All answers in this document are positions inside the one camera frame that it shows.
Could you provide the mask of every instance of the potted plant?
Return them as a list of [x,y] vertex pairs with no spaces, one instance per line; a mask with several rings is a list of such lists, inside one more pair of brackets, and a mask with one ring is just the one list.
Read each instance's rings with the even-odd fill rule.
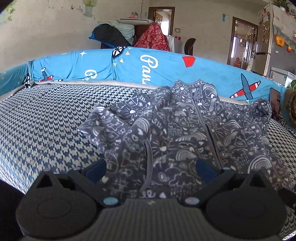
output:
[[85,11],[84,15],[91,18],[92,15],[92,9],[96,5],[98,0],[82,0],[82,2],[85,4]]
[[291,4],[288,0],[273,0],[274,5],[278,6],[281,10],[285,12],[290,12],[289,4]]
[[290,86],[289,89],[293,89],[293,90],[296,91],[296,80],[293,80],[293,81],[291,82],[291,86]]

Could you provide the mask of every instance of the white tablecloth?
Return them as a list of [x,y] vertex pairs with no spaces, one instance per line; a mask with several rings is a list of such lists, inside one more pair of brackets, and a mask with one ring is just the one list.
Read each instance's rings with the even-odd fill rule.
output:
[[168,45],[171,52],[184,54],[184,44],[181,40],[176,39],[173,36],[166,37],[168,39]]

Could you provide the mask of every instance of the wall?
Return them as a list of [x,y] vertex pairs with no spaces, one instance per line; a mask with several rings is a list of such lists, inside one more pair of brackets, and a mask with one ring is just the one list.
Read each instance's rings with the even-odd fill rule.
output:
[[88,39],[97,22],[140,14],[141,5],[142,0],[98,0],[94,17],[87,18],[79,10],[85,8],[81,0],[18,0],[11,14],[0,15],[0,72],[43,56],[100,48]]
[[140,16],[141,18],[147,19],[148,18],[148,10],[150,7],[150,0],[142,0],[143,5],[142,5],[142,15]]
[[151,0],[151,7],[175,7],[174,29],[182,41],[196,38],[193,55],[227,63],[232,17],[258,24],[258,12],[266,4],[243,0]]

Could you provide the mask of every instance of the doodle print fabric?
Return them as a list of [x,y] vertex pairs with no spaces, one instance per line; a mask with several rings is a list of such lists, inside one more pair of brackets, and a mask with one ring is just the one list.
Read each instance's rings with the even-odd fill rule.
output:
[[270,116],[266,100],[232,107],[211,84],[176,81],[149,96],[137,91],[125,102],[98,105],[79,131],[109,158],[102,185],[112,196],[190,196],[204,186],[195,157],[241,173],[266,167],[275,189],[292,189],[266,138]]

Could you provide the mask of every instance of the dark wooden chair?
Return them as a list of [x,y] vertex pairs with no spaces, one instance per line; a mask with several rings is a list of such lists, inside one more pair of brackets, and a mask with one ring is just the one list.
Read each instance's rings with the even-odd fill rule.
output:
[[193,45],[195,43],[196,39],[194,38],[190,38],[186,41],[185,45],[184,45],[184,53],[186,55],[193,55]]

